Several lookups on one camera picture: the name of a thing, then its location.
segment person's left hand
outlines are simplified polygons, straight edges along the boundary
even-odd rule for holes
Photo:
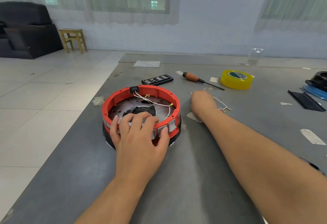
[[[168,128],[161,130],[158,145],[152,144],[153,126],[158,118],[148,112],[127,114],[119,123],[118,116],[110,126],[110,136],[117,151],[115,179],[119,183],[132,184],[144,190],[150,179],[159,169],[169,145]]]

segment hand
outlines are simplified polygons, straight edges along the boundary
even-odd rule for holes
[[[218,108],[212,95],[206,91],[193,92],[191,100],[192,112],[200,119],[202,119],[203,115],[205,115],[208,111]]]
[[[118,116],[112,121],[110,135],[117,151],[115,180],[144,190],[159,169],[169,145],[168,128],[161,130],[158,145],[152,144],[153,126],[159,119],[148,112],[127,114],[119,123]]]

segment yellow tape roll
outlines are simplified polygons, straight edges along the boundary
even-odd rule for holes
[[[252,84],[253,76],[237,70],[225,70],[220,82],[232,89],[246,90]]]

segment white wall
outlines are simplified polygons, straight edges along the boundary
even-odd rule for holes
[[[58,28],[83,28],[90,49],[327,59],[327,36],[291,31],[254,32],[264,0],[181,0],[176,25],[82,24],[57,21]]]

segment black armchair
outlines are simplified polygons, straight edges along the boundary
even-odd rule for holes
[[[35,59],[63,49],[44,5],[2,2],[0,23],[0,57]]]

